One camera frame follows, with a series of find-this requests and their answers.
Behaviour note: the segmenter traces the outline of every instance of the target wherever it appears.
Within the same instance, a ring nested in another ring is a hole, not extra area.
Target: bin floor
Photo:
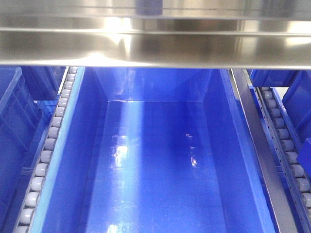
[[[226,232],[204,115],[200,102],[103,107],[79,232]]]

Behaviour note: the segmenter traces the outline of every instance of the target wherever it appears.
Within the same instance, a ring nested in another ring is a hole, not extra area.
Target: blue plastic bin
[[[0,226],[41,119],[19,67],[0,67]]]
[[[250,78],[253,86],[290,86],[296,70],[253,69]]]
[[[54,100],[62,81],[65,67],[23,66],[23,76],[34,100]]]
[[[31,233],[275,232],[226,70],[79,68]]]
[[[283,97],[286,108],[296,132],[304,143],[311,137],[311,71],[300,71],[293,84]]]

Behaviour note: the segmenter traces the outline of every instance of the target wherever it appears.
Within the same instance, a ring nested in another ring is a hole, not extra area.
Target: stainless steel edge
[[[231,72],[258,156],[276,227],[280,233],[297,233],[298,229],[248,87],[245,73],[242,69],[234,69]]]
[[[1,65],[311,68],[311,37],[0,31]]]
[[[0,64],[311,68],[311,1],[2,0]]]

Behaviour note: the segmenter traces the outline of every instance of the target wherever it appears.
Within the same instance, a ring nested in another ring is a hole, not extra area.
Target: white roller
[[[296,181],[300,192],[307,192],[310,190],[310,183],[307,179],[298,178]]]
[[[30,207],[36,207],[37,203],[38,203],[38,198],[39,198],[39,193],[37,193],[37,192],[30,192],[26,196],[25,204],[27,206],[30,206]]]
[[[273,120],[277,129],[284,128],[285,122],[282,118],[274,118]]]
[[[63,117],[64,116],[64,113],[65,113],[65,109],[64,107],[57,107],[56,108],[56,111],[55,111],[55,115],[57,117]]]
[[[279,117],[281,117],[281,112],[278,108],[271,108],[270,109],[270,115],[272,118],[279,118]]]
[[[276,108],[276,101],[275,100],[267,100],[268,108]]]
[[[60,125],[62,124],[62,117],[59,116],[54,116],[52,119],[52,126],[53,127],[60,127]]]
[[[59,98],[58,106],[66,108],[68,104],[68,98]]]
[[[71,92],[71,89],[64,89],[62,91],[62,98],[69,98],[70,97],[70,92]]]
[[[43,186],[43,180],[44,180],[43,177],[34,177],[31,180],[31,189],[33,191],[41,191],[41,188]]]
[[[287,156],[290,164],[296,164],[297,163],[298,154],[295,151],[286,152],[286,156]]]
[[[69,67],[69,73],[70,74],[76,74],[78,70],[78,67]]]
[[[54,150],[55,143],[56,143],[56,139],[55,138],[47,138],[45,140],[45,143],[44,143],[44,149],[46,149],[46,150]]]
[[[281,141],[282,147],[285,151],[293,151],[294,150],[294,143],[292,140],[282,140]]]
[[[36,176],[45,176],[48,171],[48,164],[39,163],[35,166],[35,175]]]
[[[295,177],[303,177],[305,175],[305,171],[301,165],[293,164],[291,168]]]
[[[43,163],[49,163],[51,161],[52,151],[51,150],[43,150],[41,152],[40,160]]]
[[[75,77],[76,77],[75,74],[67,74],[67,81],[73,82]]]
[[[34,209],[25,208],[21,211],[19,221],[22,224],[30,224]]]
[[[49,132],[48,132],[48,137],[49,138],[57,138],[59,132],[58,127],[50,127]]]
[[[73,86],[73,82],[71,82],[71,81],[65,82],[65,89],[71,90],[72,86]]]
[[[311,207],[311,193],[301,194],[302,200],[307,207]]]
[[[277,129],[277,134],[278,134],[279,139],[281,140],[287,139],[290,136],[287,129]]]
[[[264,91],[264,92],[263,92],[263,97],[264,97],[266,100],[272,99],[272,97],[273,97],[272,91]]]
[[[28,227],[26,226],[16,227],[13,233],[28,233]]]

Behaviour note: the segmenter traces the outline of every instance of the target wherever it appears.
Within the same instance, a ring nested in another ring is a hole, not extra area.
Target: roller track
[[[273,89],[255,88],[255,94],[274,145],[283,174],[293,198],[303,232],[310,233],[311,220],[311,185],[303,167],[297,161],[299,145],[297,136],[284,120],[284,108],[281,101],[276,101]]]
[[[77,69],[78,67],[70,67],[67,71],[61,94],[50,123],[47,138],[45,140],[41,155],[39,156],[34,167],[34,171],[13,230],[14,233],[28,233],[30,231],[32,219],[35,215],[35,209],[40,199],[41,190],[44,186],[45,177],[49,169],[49,163],[53,155],[59,129],[66,112],[66,107],[70,98]]]

